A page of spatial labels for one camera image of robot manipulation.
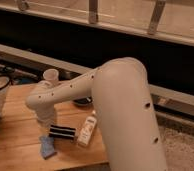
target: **blue cloth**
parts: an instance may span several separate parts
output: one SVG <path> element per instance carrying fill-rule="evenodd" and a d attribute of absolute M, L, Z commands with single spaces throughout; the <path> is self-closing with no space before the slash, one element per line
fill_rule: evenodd
<path fill-rule="evenodd" d="M 39 140 L 41 142 L 40 154 L 44 159 L 47 159 L 56 154 L 54 149 L 54 138 L 41 136 Z"/>

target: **small cup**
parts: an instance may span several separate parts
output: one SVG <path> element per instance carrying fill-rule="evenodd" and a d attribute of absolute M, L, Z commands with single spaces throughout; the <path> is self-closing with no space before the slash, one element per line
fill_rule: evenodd
<path fill-rule="evenodd" d="M 52 83 L 55 87 L 59 84 L 59 71 L 56 69 L 47 69 L 43 73 L 43 78 Z"/>

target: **wooden tabletop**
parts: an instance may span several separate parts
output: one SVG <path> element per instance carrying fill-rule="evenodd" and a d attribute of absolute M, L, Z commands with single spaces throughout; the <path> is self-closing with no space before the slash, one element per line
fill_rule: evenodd
<path fill-rule="evenodd" d="M 11 86 L 0 121 L 0 170 L 62 170 L 107 162 L 99 129 L 87 148 L 69 140 L 55 140 L 57 155 L 44 160 L 40 155 L 40 126 L 25 98 L 33 85 Z M 81 129 L 92 107 L 76 107 L 72 102 L 56 104 L 58 125 Z"/>

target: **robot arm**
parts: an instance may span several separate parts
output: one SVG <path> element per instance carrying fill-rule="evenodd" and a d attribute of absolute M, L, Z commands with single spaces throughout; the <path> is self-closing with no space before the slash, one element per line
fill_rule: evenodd
<path fill-rule="evenodd" d="M 90 95 L 112 171 L 168 171 L 146 70 L 136 59 L 111 60 L 55 88 L 40 83 L 26 104 L 41 115 Z"/>

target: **railing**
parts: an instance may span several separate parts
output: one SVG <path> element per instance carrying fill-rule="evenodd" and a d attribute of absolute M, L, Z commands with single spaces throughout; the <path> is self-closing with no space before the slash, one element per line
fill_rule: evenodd
<path fill-rule="evenodd" d="M 194 46 L 194 0 L 0 0 L 0 9 Z"/>

